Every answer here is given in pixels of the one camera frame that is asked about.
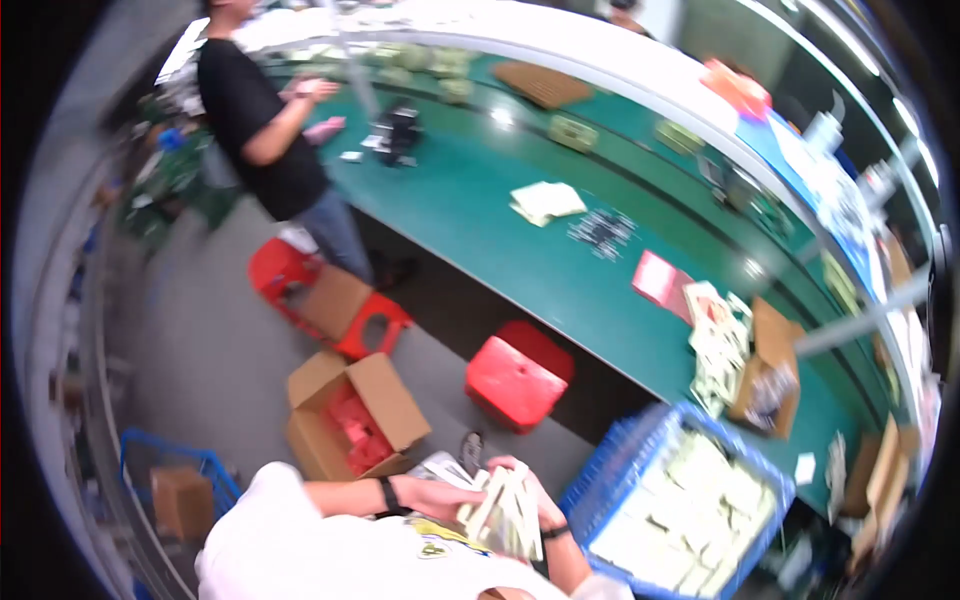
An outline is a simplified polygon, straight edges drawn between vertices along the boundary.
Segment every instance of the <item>blue jeans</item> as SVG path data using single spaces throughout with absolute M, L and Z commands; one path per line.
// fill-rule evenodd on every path
M 327 262 L 373 285 L 373 267 L 367 250 L 340 192 L 327 188 L 319 200 L 293 221 L 313 237 Z

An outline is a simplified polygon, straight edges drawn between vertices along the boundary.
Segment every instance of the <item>blue basket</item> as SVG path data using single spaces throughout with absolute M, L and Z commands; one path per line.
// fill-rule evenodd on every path
M 594 570 L 626 582 L 634 593 L 656 600 L 685 600 L 688 596 L 640 581 L 589 552 L 590 545 L 619 511 L 660 449 L 683 427 L 700 431 L 716 439 L 757 479 L 771 487 L 777 504 L 767 524 L 747 548 L 737 570 L 716 596 L 729 600 L 777 534 L 787 509 L 796 494 L 787 478 L 767 459 L 743 442 L 739 434 L 720 424 L 692 404 L 659 404 L 640 416 L 613 424 L 603 442 L 584 465 L 577 479 L 566 489 L 560 508 L 574 538 Z
M 125 430 L 123 435 L 120 436 L 119 477 L 121 482 L 124 481 L 124 464 L 127 460 L 127 452 L 132 444 L 142 444 L 156 450 L 161 456 L 172 455 L 193 463 L 197 467 L 197 471 L 213 483 L 213 511 L 216 519 L 232 509 L 242 494 L 213 450 L 198 450 L 185 445 L 171 444 L 159 436 L 146 433 L 135 427 Z M 141 502 L 150 503 L 152 501 L 149 490 L 134 488 L 133 493 L 140 498 Z

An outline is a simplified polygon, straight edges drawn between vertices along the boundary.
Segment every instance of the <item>watch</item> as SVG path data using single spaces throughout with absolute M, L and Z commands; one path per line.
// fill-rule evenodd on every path
M 547 529 L 546 531 L 540 532 L 540 537 L 544 540 L 552 540 L 554 538 L 559 538 L 563 534 L 570 533 L 570 526 L 567 523 L 564 523 L 560 527 L 555 527 L 554 529 Z
M 390 477 L 377 477 L 380 482 L 380 489 L 383 490 L 383 501 L 387 505 L 387 510 L 383 513 L 377 513 L 374 518 L 383 518 L 385 516 L 407 516 L 413 511 L 405 506 L 400 506 L 396 500 L 396 490 L 394 484 L 390 483 Z

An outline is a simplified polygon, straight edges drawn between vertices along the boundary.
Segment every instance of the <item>white t-shirt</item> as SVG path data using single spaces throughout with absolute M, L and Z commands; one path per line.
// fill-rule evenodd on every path
M 566 596 L 534 569 L 493 555 L 430 521 L 324 518 L 300 474 L 270 463 L 213 527 L 196 561 L 200 600 L 476 600 L 518 588 L 536 600 Z M 576 600 L 632 599 L 628 588 L 591 576 Z

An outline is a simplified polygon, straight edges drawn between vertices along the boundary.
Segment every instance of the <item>red plastic stool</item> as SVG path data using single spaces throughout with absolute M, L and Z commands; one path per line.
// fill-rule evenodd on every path
M 267 303 L 291 323 L 305 328 L 300 315 L 287 304 L 286 295 L 294 285 L 312 286 L 323 264 L 318 256 L 301 252 L 275 237 L 253 253 L 247 265 L 247 277 Z
M 367 323 L 377 316 L 386 318 L 387 328 L 379 346 L 377 348 L 367 348 L 363 341 L 363 332 L 367 328 Z M 396 302 L 372 292 L 360 308 L 360 312 L 353 318 L 347 334 L 339 342 L 330 344 L 335 350 L 353 360 L 360 360 L 375 352 L 390 354 L 394 351 L 396 340 L 399 339 L 400 334 L 413 322 L 414 320 L 410 315 L 400 308 Z
M 470 398 L 518 434 L 553 410 L 573 378 L 573 358 L 524 321 L 510 321 L 467 365 Z
M 351 360 L 360 360 L 376 352 L 389 354 L 393 351 L 400 333 L 413 324 L 410 315 L 392 300 L 377 294 L 370 286 L 346 271 L 325 264 L 313 254 L 300 252 L 279 238 L 269 240 L 253 254 L 248 276 L 253 289 L 291 323 Z M 324 276 L 339 281 L 341 286 L 351 287 L 352 297 L 344 303 L 353 301 L 356 304 L 342 307 L 347 312 L 349 325 L 335 336 L 325 335 L 286 302 L 286 294 L 291 285 L 313 288 Z M 363 340 L 364 330 L 368 323 L 378 316 L 386 319 L 386 332 L 376 348 L 368 348 Z

